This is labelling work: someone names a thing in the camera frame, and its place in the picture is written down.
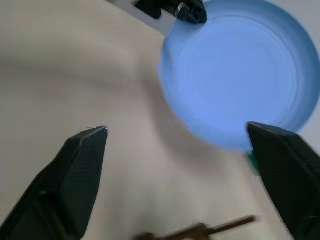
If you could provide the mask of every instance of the table surface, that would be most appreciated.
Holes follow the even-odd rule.
[[[320,3],[279,4],[319,46]],[[163,236],[246,215],[260,221],[216,239],[290,239],[246,158],[199,141],[166,105],[158,31],[103,0],[10,0],[0,2],[0,32],[0,222],[67,138],[105,124],[101,185],[84,239]],[[317,118],[320,109],[302,131],[315,148]]]

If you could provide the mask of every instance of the green object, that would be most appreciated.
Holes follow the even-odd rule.
[[[256,174],[258,176],[260,176],[260,170],[259,170],[259,166],[258,166],[258,161],[256,160],[253,152],[248,152],[247,153],[247,157],[249,159],[249,162],[251,163],[251,166],[254,168]]]

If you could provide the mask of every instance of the blue bowl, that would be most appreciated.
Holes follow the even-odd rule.
[[[165,99],[201,139],[251,150],[247,122],[299,131],[320,93],[320,63],[306,30],[263,0],[212,0],[208,21],[177,21],[159,68]]]

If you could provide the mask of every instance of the black object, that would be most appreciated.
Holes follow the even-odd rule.
[[[0,228],[0,240],[79,240],[100,185],[108,130],[69,138],[33,180]]]
[[[201,0],[139,0],[134,6],[154,19],[161,17],[163,9],[177,19],[191,24],[204,24],[208,20]]]
[[[297,134],[250,122],[247,131],[271,200],[295,240],[320,239],[320,157]]]

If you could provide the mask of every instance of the wooden stick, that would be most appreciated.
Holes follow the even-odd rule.
[[[246,225],[246,224],[250,224],[256,221],[256,216],[246,216],[244,218],[239,218],[235,221],[232,222],[228,222],[216,227],[212,227],[212,228],[208,228],[205,233],[207,236],[212,235],[212,234],[217,234],[217,233],[221,233],[230,229],[234,229],[237,227],[240,227],[242,225]]]

